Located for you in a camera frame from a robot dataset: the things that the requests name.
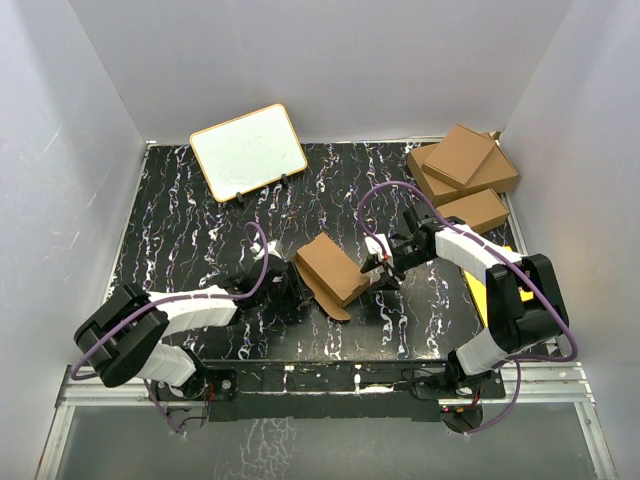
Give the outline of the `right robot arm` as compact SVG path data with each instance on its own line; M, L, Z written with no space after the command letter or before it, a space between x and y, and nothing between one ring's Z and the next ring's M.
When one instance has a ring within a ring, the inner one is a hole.
M552 262L542 254L509 252L457 217L404 214L406 235L386 238L366 229L361 270L377 275L374 290L396 290L406 271L435 259L470 273L485 288L487 325L452 350L442 372L425 377L433 390L466 397L507 362L533 359L530 348L569 334L569 319Z

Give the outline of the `black base frame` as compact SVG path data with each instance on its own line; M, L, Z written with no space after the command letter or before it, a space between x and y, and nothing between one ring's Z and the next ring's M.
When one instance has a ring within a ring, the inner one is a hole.
M211 422L406 418L438 422L506 397L500 374L454 382L440 360L210 361Z

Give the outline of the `whiteboard with orange frame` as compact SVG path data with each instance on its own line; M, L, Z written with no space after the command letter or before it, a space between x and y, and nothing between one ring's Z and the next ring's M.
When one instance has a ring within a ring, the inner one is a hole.
M281 104L195 132L189 144L219 203L297 174L308 166Z

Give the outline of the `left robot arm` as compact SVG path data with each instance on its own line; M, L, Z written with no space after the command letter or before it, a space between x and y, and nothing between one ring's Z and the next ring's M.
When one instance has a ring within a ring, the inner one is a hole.
M312 299L295 264L269 255L265 264L202 290L170 294L135 283L121 286L81 324L74 342L107 388L140 378L163 382L194 399L206 387L204 366L194 353L165 344L164 338L226 328L254 311L290 313Z

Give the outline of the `aluminium rail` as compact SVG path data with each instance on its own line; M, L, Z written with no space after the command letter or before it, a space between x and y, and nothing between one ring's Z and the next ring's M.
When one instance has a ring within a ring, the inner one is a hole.
M327 365L266 365L246 362L232 381L231 389L241 395L347 396L390 395L408 385L409 374L391 363ZM523 403L581 403L594 401L580 363L524 362L492 372L478 387L483 403L508 403L514 395ZM97 378L63 382L59 405L129 405L149 399L145 382L134 378L107 388Z

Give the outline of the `cardboard box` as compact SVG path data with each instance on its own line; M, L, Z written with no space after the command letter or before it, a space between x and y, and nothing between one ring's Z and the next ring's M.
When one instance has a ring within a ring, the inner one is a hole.
M423 161L421 169L461 190L476 177L495 147L493 139L457 124Z
M479 134L493 139L487 133ZM497 193L505 193L512 190L519 180L519 173L496 143L496 147L488 157L486 163L469 185L461 190L453 188L447 183L426 174L421 169L423 161L437 145L438 143L435 143L414 148L407 156L407 165L416 183L427 198L436 206L444 205L485 189L493 189Z
M300 247L294 265L327 316L349 322L346 307L369 287L370 280L359 266L325 233Z
M459 198L441 205L437 211L445 218L456 217L476 233L483 234L502 225L510 213L493 189Z

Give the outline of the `yellow booklet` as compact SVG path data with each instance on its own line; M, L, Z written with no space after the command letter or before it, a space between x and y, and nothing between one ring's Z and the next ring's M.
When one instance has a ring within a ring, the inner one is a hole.
M510 253L518 253L515 252L510 246L502 247L505 252ZM470 272L463 270L462 271L464 279L469 288L472 300L475 304L479 319L483 327L488 327L488 313L487 313L487 300L486 300L486 287L482 282L480 282L476 277L474 277ZM523 287L519 287L520 297L523 302L530 301L534 298L534 294L529 291L525 291Z

